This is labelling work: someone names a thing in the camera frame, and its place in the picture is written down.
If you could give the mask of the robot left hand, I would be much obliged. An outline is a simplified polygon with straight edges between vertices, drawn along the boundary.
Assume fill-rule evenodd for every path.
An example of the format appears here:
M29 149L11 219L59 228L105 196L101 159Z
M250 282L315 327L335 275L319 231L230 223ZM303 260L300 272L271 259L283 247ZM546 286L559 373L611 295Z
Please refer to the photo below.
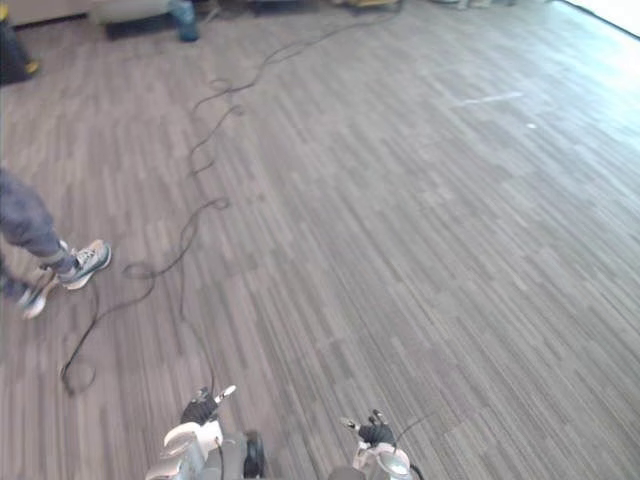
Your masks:
M217 395L213 395L208 387L202 387L188 402L180 417L180 422L196 423L200 426L217 419L217 410L221 403L237 389L229 385Z

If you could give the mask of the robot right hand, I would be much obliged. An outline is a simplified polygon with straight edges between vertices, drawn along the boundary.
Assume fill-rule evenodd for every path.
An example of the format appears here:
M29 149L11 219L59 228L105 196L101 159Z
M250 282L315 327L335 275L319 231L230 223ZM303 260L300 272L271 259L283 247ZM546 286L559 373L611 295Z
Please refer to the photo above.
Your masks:
M376 446L381 443L396 446L395 435L387 422L383 413L378 409L373 409L365 424L358 423L356 420L341 417L340 423L346 429L355 432L360 440L370 446Z

